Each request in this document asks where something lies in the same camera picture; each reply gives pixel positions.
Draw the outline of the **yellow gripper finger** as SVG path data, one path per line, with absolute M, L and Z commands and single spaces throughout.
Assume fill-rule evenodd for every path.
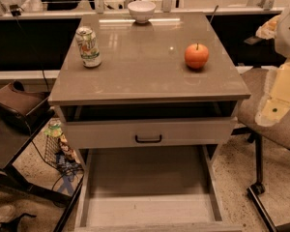
M 268 70 L 264 95 L 255 115 L 255 122 L 262 127 L 278 123 L 290 110 L 290 61 L 278 69 Z

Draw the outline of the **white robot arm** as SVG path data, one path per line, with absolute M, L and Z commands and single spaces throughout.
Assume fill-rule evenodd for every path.
M 264 95 L 255 115 L 259 126 L 271 127 L 290 110 L 290 4 L 284 11 L 261 26 L 256 33 L 264 39 L 275 39 L 275 51 L 286 61 L 277 69 L 268 71 Z

